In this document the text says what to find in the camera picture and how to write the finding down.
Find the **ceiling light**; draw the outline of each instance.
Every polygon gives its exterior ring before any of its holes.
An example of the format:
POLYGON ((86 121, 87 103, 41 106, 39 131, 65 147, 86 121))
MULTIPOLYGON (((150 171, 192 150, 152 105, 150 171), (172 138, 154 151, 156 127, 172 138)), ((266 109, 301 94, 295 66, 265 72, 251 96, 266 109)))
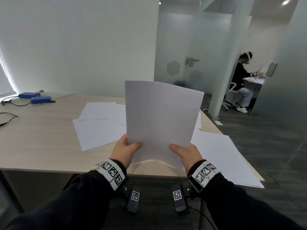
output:
POLYGON ((290 1, 291 1, 291 0, 285 0, 285 1, 282 3, 282 5, 286 5, 286 4, 288 4, 290 1))

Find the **blue device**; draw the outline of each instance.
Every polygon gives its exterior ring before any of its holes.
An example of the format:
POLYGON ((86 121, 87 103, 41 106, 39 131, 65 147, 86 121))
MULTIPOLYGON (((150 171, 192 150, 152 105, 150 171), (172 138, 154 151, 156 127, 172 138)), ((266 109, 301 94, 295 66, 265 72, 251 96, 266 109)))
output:
POLYGON ((52 101, 51 96, 32 97, 31 98, 32 104, 46 103, 46 102, 55 102, 55 101, 52 101))
POLYGON ((31 93, 31 92, 24 92, 18 95, 19 98, 33 98, 33 97, 40 97, 40 93, 31 93))

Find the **person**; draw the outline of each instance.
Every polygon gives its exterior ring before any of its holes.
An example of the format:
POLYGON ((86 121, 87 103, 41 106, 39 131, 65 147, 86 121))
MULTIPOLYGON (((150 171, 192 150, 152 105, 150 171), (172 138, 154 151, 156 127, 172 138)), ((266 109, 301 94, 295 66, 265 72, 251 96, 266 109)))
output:
POLYGON ((240 55, 235 72, 232 77, 232 81, 237 85, 233 88, 233 90, 237 91, 239 94, 242 95, 242 98, 239 100, 239 105, 235 105, 237 110, 243 113, 247 113, 246 107, 249 106, 251 102, 251 98, 253 97, 253 91, 244 87, 243 78, 246 77, 259 77, 263 73, 262 72, 255 72, 255 73, 248 73, 245 68, 244 64, 249 64, 253 54, 250 51, 247 51, 240 55))
MULTIPOLYGON (((128 145, 125 134, 116 143, 110 159, 126 175, 133 153, 141 147, 141 142, 128 145)), ((181 157, 188 176, 206 161, 193 144, 189 148, 170 144, 169 148, 181 157)), ((249 196, 244 189, 235 186, 220 173, 197 196, 206 201, 219 230, 304 229, 265 202, 249 196)), ((93 170, 73 179, 56 199, 12 220, 6 230, 101 229, 109 201, 113 197, 116 197, 116 192, 110 183, 102 174, 93 170)))

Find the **wristband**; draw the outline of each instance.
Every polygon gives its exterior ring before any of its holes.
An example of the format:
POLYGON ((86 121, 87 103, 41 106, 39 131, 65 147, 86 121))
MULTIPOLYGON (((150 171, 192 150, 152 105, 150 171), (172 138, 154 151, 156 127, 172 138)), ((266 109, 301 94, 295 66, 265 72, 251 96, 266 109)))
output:
POLYGON ((126 178, 122 169, 111 159, 104 159, 98 162, 91 170, 97 170, 102 174, 114 191, 118 189, 126 178))
POLYGON ((209 181, 221 173, 211 162, 205 161, 189 176, 189 183, 197 193, 202 192, 209 181))

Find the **black sweater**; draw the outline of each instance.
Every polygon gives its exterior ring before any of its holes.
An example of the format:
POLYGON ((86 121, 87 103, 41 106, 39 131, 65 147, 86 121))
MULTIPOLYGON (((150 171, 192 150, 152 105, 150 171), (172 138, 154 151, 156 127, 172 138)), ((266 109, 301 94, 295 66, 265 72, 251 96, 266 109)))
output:
POLYGON ((243 78, 246 77, 255 77, 256 73, 248 73, 243 64, 241 63, 237 63, 236 69, 235 69, 235 73, 233 74, 232 80, 231 82, 236 83, 236 87, 233 90, 239 90, 242 87, 244 87, 244 81, 243 78))
MULTIPOLYGON (((189 171, 193 173, 202 161, 189 171)), ((304 229, 268 204, 217 174, 198 195, 206 201, 219 230, 304 229)), ((115 192, 97 171, 81 174, 59 197, 43 207, 15 218, 6 230, 100 229, 115 192)))

